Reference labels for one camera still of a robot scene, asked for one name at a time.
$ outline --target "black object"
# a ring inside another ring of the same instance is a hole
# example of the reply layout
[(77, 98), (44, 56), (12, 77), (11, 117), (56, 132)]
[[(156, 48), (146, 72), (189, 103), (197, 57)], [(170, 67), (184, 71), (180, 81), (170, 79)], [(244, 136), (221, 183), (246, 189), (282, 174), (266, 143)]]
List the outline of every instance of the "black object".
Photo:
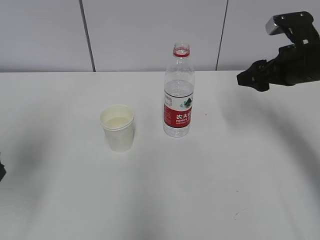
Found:
[(273, 16), (265, 26), (267, 33), (284, 33), (293, 44), (280, 47), (278, 56), (268, 62), (254, 62), (236, 76), (238, 84), (264, 92), (269, 84), (293, 86), (320, 80), (320, 37), (313, 21), (306, 11)]
[(0, 162), (0, 182), (1, 180), (4, 178), (4, 176), (6, 175), (6, 170), (5, 170), (5, 166), (3, 164), (1, 164)]

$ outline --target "cup rim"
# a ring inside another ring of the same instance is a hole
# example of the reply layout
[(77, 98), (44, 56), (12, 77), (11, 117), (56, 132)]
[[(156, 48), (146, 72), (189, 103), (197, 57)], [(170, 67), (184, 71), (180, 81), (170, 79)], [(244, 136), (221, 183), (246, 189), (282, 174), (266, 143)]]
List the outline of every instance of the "cup rim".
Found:
[[(123, 126), (121, 126), (121, 127), (109, 128), (109, 127), (107, 127), (106, 125), (104, 125), (104, 124), (101, 122), (101, 115), (102, 115), (107, 109), (112, 108), (112, 107), (115, 107), (115, 106), (122, 106), (122, 107), (128, 108), (128, 109), (131, 111), (131, 113), (132, 113), (132, 118), (130, 119), (130, 121), (129, 121), (127, 124), (125, 124), (125, 125), (123, 125)], [(108, 130), (108, 131), (120, 131), (120, 130), (123, 130), (123, 129), (127, 128), (127, 127), (134, 121), (134, 118), (135, 118), (134, 111), (132, 111), (132, 109), (131, 109), (129, 106), (124, 105), (124, 104), (114, 104), (114, 105), (111, 105), (111, 106), (107, 107), (106, 109), (104, 109), (104, 110), (101, 112), (101, 114), (100, 114), (100, 119), (99, 119), (99, 120), (100, 120), (100, 125), (103, 127), (103, 129), (106, 129), (106, 130)]]

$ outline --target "plastic water bottle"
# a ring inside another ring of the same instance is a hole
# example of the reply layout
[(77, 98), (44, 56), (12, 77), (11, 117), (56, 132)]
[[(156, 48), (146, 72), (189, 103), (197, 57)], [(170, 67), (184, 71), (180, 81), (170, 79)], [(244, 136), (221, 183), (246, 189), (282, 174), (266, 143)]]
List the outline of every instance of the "plastic water bottle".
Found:
[(189, 64), (189, 55), (189, 44), (176, 43), (164, 78), (163, 129), (176, 138), (185, 136), (191, 123), (195, 71)]

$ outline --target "white paper cup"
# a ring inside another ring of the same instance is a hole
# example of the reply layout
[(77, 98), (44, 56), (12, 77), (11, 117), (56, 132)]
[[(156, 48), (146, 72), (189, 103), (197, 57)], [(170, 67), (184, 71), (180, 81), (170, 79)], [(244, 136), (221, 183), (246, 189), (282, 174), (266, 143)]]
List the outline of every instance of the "white paper cup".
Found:
[(113, 105), (100, 115), (106, 141), (116, 152), (128, 150), (134, 140), (134, 113), (125, 105)]

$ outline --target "white wall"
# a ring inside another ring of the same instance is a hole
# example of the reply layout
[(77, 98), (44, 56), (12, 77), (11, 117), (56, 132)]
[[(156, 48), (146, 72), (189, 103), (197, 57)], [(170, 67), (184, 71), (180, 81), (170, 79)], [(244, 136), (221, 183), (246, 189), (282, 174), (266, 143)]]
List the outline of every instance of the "white wall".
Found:
[(97, 71), (164, 70), (175, 42), (213, 70), (226, 0), (83, 0)]
[(229, 0), (217, 70), (245, 70), (258, 60), (273, 59), (291, 42), (270, 36), (265, 25), (278, 14), (310, 12), (320, 32), (320, 0)]
[[(190, 44), (196, 70), (217, 64), (227, 0), (82, 0), (97, 71), (161, 71), (175, 42)], [(0, 72), (91, 72), (79, 0), (1, 0)], [(271, 16), (320, 0), (229, 0), (218, 70), (273, 59), (291, 42), (269, 36)]]
[(78, 0), (1, 0), (0, 72), (92, 71)]

